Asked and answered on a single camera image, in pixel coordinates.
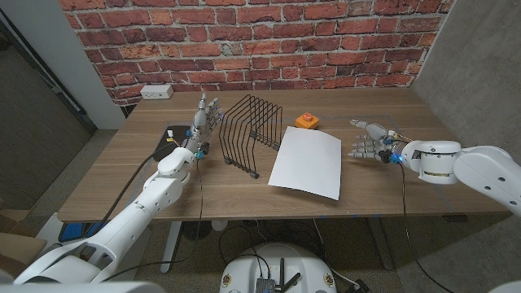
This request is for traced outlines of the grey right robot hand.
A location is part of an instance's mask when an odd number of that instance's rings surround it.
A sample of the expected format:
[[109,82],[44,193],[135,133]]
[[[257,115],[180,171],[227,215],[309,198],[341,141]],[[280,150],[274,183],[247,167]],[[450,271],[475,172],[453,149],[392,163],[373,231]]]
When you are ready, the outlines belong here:
[[352,144],[352,150],[348,153],[350,157],[373,158],[384,164],[400,164],[403,161],[399,152],[403,141],[394,130],[363,120],[351,120],[350,123],[366,131],[365,135],[356,136],[358,142]]

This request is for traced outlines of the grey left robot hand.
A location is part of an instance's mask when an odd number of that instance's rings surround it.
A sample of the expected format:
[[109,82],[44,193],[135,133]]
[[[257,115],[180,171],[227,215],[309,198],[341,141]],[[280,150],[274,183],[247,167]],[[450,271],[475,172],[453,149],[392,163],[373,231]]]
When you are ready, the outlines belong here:
[[222,121],[223,111],[220,109],[218,98],[207,103],[207,96],[202,93],[199,100],[199,108],[196,111],[190,127],[190,134],[182,144],[182,147],[195,152],[212,136],[212,131]]

